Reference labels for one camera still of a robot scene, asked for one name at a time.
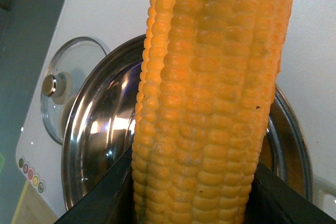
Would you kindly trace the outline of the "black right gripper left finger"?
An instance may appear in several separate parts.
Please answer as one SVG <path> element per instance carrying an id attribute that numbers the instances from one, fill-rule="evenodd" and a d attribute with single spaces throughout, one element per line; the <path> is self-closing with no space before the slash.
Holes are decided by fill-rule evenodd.
<path id="1" fill-rule="evenodd" d="M 132 148 L 56 223 L 134 223 Z"/>

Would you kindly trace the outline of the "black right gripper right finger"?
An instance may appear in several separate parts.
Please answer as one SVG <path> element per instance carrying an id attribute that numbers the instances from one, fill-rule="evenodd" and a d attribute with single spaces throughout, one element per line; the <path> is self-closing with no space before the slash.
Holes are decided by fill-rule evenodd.
<path id="1" fill-rule="evenodd" d="M 244 223 L 335 223 L 335 219 L 304 199 L 269 168 L 259 163 Z"/>

